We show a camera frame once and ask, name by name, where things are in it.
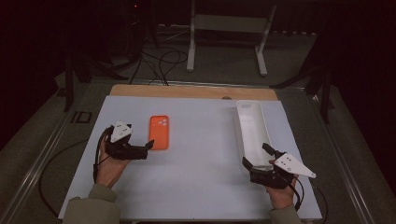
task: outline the human hand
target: human hand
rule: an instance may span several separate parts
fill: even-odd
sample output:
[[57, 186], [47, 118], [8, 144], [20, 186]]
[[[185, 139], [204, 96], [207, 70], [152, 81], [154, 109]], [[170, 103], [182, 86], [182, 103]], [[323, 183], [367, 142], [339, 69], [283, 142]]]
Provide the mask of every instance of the human hand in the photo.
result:
[[111, 189], [120, 179], [122, 172], [130, 160], [116, 160], [107, 155], [106, 140], [108, 137], [108, 135], [104, 136], [100, 143], [100, 164], [98, 175], [96, 177], [96, 184], [100, 184]]
[[[295, 187], [298, 176], [291, 181], [291, 185]], [[285, 189], [273, 189], [266, 187], [267, 193], [270, 195], [271, 204], [275, 209], [281, 209], [293, 205], [294, 191], [287, 186]]]

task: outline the cable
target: cable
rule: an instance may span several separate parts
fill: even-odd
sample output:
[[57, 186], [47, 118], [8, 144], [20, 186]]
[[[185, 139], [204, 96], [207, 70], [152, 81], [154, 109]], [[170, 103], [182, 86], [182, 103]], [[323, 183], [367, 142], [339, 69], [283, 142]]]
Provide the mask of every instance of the cable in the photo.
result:
[[300, 198], [300, 194], [297, 192], [296, 188], [295, 188], [291, 183], [289, 183], [289, 181], [288, 181], [287, 179], [285, 179], [285, 177], [283, 177], [282, 175], [280, 175], [280, 174], [278, 174], [278, 173], [276, 173], [276, 174], [277, 174], [278, 177], [280, 177], [281, 179], [283, 179], [283, 180], [288, 184], [288, 186], [289, 186], [289, 188], [290, 188], [291, 190], [294, 191], [294, 193], [295, 193], [295, 195], [296, 195], [296, 197], [297, 197], [297, 203], [294, 205], [294, 208], [296, 209], [296, 211], [298, 211], [298, 210], [300, 209], [300, 206], [301, 206], [301, 203], [302, 203], [302, 200], [301, 200], [301, 198]]
[[57, 212], [55, 212], [55, 210], [50, 206], [49, 202], [47, 201], [46, 197], [44, 196], [43, 190], [42, 190], [42, 180], [43, 180], [43, 176], [44, 173], [46, 173], [46, 170], [48, 168], [48, 166], [52, 163], [52, 161], [57, 158], [59, 155], [61, 155], [62, 153], [66, 152], [68, 149], [73, 148], [75, 146], [78, 146], [79, 144], [82, 144], [84, 142], [88, 142], [88, 139], [77, 142], [69, 147], [66, 147], [64, 149], [62, 149], [61, 151], [59, 151], [58, 153], [56, 153], [54, 156], [51, 157], [51, 159], [49, 159], [49, 161], [47, 162], [46, 166], [44, 166], [43, 171], [41, 172], [41, 176], [38, 178], [38, 192], [40, 193], [40, 198], [43, 201], [44, 205], [47, 206], [47, 208], [51, 211], [51, 213], [58, 219], [59, 214]]
[[297, 177], [294, 177], [294, 178], [298, 181], [298, 183], [299, 183], [300, 186], [301, 186], [301, 190], [302, 190], [302, 192], [303, 192], [303, 196], [301, 197], [301, 203], [303, 203], [304, 196], [305, 196], [303, 184], [301, 183], [301, 181], [300, 181]]
[[[178, 49], [174, 49], [174, 48], [165, 48], [165, 49], [171, 49], [171, 50], [168, 51], [168, 52], [165, 52], [163, 55], [161, 55], [160, 58], [158, 58], [158, 57], [156, 57], [156, 56], [153, 56], [153, 55], [151, 55], [151, 54], [148, 54], [148, 53], [146, 53], [146, 52], [144, 52], [144, 51], [142, 51], [142, 54], [145, 54], [145, 55], [147, 55], [147, 56], [149, 56], [149, 57], [151, 57], [151, 58], [154, 58], [154, 59], [157, 59], [157, 60], [158, 60], [158, 66], [159, 66], [159, 70], [160, 70], [160, 75], [155, 71], [155, 65], [154, 65], [154, 68], [152, 68], [152, 67], [150, 67], [150, 68], [153, 69], [154, 73], [156, 74], [156, 77], [159, 77], [159, 78], [160, 78], [160, 80], [162, 81], [163, 85], [169, 86], [169, 84], [168, 84], [168, 82], [167, 82], [167, 80], [166, 80], [166, 76], [168, 75], [168, 73], [169, 73], [173, 68], [176, 67], [176, 65], [178, 65], [179, 63], [184, 63], [184, 62], [186, 62], [187, 59], [188, 59], [188, 55], [187, 55], [186, 52], [180, 51], [180, 50], [178, 50]], [[167, 60], [164, 59], [165, 56], [167, 56], [167, 55], [169, 55], [169, 54], [171, 54], [171, 53], [177, 53], [178, 58], [177, 58], [177, 60], [176, 60], [175, 62], [170, 62], [170, 61], [167, 61]], [[163, 71], [163, 64], [164, 64], [164, 63], [170, 63], [170, 64], [172, 64], [172, 66], [171, 66], [166, 72]]]
[[151, 82], [153, 82], [156, 78], [159, 78], [161, 83], [163, 85], [165, 85], [165, 83], [163, 82], [163, 79], [160, 77], [160, 75], [158, 75], [157, 71], [155, 70], [155, 63], [146, 61], [146, 59], [144, 59], [144, 58], [142, 58], [142, 60], [149, 68], [151, 68], [151, 70], [153, 71], [153, 73], [155, 75], [155, 77], [148, 84], [151, 84]]
[[95, 153], [95, 163], [93, 164], [93, 182], [96, 183], [96, 177], [98, 176], [98, 171], [99, 171], [99, 164], [102, 161], [107, 160], [107, 158], [105, 158], [104, 160], [99, 162], [99, 149], [100, 149], [100, 145], [102, 143], [102, 140], [108, 136], [110, 134], [110, 128], [106, 128], [105, 131], [102, 133], [102, 135], [100, 135], [99, 140], [98, 140], [98, 145], [96, 146], [96, 153]]
[[325, 204], [325, 206], [326, 206], [326, 210], [325, 210], [325, 211], [326, 211], [326, 212], [325, 212], [326, 216], [325, 216], [325, 218], [323, 218], [323, 222], [322, 222], [322, 224], [324, 224], [324, 223], [326, 223], [327, 217], [329, 216], [329, 206], [327, 205], [327, 201], [326, 201], [326, 198], [324, 197], [323, 192], [318, 188], [318, 186], [314, 185], [313, 183], [311, 183], [311, 185], [312, 185], [315, 189], [318, 190], [318, 192], [319, 192], [320, 195], [322, 196], [323, 201], [324, 201], [324, 204]]
[[139, 64], [137, 65], [136, 69], [134, 70], [134, 74], [132, 75], [131, 80], [129, 81], [129, 85], [132, 84], [132, 81], [134, 80], [134, 77], [136, 76], [137, 71], [139, 70], [139, 67], [140, 67], [141, 63], [142, 63], [142, 54], [140, 53], [140, 55], [139, 55]]

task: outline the white tray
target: white tray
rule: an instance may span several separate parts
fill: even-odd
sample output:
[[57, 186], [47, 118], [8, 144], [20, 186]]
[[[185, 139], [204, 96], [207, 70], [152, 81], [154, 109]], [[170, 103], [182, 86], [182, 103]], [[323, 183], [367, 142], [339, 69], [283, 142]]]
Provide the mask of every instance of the white tray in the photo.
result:
[[269, 170], [272, 164], [269, 160], [275, 157], [262, 149], [262, 143], [271, 146], [271, 139], [262, 113], [262, 106], [258, 101], [241, 100], [236, 102], [238, 111], [236, 121], [236, 133], [240, 157], [246, 157], [253, 167], [261, 170]]

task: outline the phone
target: phone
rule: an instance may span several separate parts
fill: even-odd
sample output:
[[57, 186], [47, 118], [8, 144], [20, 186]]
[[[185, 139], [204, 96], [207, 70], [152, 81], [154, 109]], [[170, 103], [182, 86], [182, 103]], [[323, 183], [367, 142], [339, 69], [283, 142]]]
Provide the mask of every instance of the phone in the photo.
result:
[[148, 140], [154, 139], [152, 149], [169, 148], [169, 118], [165, 115], [152, 116], [149, 119]]

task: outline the dark background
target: dark background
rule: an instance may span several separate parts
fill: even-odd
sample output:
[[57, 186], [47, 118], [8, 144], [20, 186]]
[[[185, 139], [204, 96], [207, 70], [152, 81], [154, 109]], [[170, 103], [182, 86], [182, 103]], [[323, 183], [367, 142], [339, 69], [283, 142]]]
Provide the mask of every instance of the dark background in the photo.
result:
[[[123, 20], [120, 14], [106, 7], [106, 2], [2, 1], [0, 148], [57, 91], [53, 78], [64, 71], [64, 57], [70, 45], [99, 58], [108, 56], [111, 49], [106, 44], [107, 34], [124, 23], [119, 22]], [[197, 10], [260, 16], [254, 4], [264, 3], [246, 1], [240, 6], [231, 0], [202, 0]], [[190, 1], [157, 1], [152, 7], [157, 23], [190, 23]], [[272, 31], [286, 31], [286, 35], [319, 34], [307, 61], [315, 65], [332, 59], [332, 84], [342, 93], [393, 192], [396, 192], [396, 178], [392, 176], [396, 149], [395, 9], [393, 1], [387, 0], [360, 0], [336, 6], [323, 1], [285, 2], [278, 5], [272, 27]], [[104, 16], [114, 20], [100, 26]]]

